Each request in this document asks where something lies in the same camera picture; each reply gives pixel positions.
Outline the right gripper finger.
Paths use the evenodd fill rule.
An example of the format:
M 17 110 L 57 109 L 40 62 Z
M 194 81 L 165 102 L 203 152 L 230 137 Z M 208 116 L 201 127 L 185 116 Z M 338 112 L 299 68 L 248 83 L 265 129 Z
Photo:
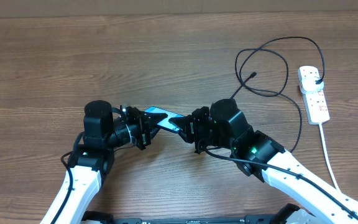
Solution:
M 194 134 L 192 134 L 191 132 L 186 133 L 183 131 L 180 131 L 179 136 L 182 138 L 182 140 L 184 140 L 187 143 L 193 144 L 194 143 Z
M 177 116 L 170 118 L 168 121 L 170 124 L 174 125 L 173 132 L 180 133 L 183 132 L 185 134 L 193 134 L 194 133 L 194 116 Z

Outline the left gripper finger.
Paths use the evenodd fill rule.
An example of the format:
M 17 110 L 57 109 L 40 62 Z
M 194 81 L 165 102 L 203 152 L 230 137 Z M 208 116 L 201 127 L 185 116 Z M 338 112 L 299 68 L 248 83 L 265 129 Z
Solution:
M 145 112 L 145 115 L 148 117 L 149 119 L 149 126 L 150 128 L 154 128 L 156 127 L 156 125 L 163 121 L 165 118 L 168 117 L 168 114 L 166 113 L 150 113 L 150 112 Z
M 157 135 L 157 133 L 160 131 L 160 128 L 158 126 L 153 127 L 150 130 L 150 140 L 153 140 L 153 138 Z

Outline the blue screen smartphone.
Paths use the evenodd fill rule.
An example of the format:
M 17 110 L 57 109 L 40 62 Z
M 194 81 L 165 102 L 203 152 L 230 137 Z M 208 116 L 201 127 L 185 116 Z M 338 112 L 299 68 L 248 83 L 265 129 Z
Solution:
M 179 133 L 181 131 L 181 129 L 171 123 L 169 121 L 170 118 L 179 118 L 179 117 L 183 117 L 183 115 L 181 114 L 177 114 L 177 113 L 174 113 L 174 112 L 171 112 L 171 111 L 168 111 L 168 110 L 165 110 L 165 109 L 161 109 L 161 108 L 158 108 L 158 107 L 154 107 L 154 106 L 151 106 L 149 108 L 147 108 L 145 110 L 146 113 L 152 113 L 152 114 L 158 114 L 158 113 L 165 113 L 167 115 L 166 118 L 164 118 L 163 120 L 161 120 L 157 126 L 161 129 L 164 129 L 166 131 L 170 131 L 171 133 Z

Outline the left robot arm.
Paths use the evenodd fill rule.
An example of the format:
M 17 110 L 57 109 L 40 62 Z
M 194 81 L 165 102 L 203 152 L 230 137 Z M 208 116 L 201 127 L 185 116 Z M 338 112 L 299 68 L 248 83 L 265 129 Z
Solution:
M 150 145 L 165 113 L 137 108 L 114 108 L 103 100 L 85 106 L 84 130 L 72 151 L 61 157 L 65 179 L 42 223 L 114 223 L 110 213 L 89 211 L 115 160 L 115 149 L 133 143 L 140 150 Z

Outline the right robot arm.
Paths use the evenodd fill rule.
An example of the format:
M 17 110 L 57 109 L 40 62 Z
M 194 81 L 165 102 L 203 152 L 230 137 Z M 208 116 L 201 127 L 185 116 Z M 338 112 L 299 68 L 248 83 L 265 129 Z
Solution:
M 254 175 L 281 190 L 324 223 L 358 223 L 358 201 L 340 193 L 313 174 L 280 143 L 255 131 L 233 99 L 223 99 L 188 116 L 170 118 L 196 153 L 209 147 L 230 150 L 233 161 L 247 176 Z

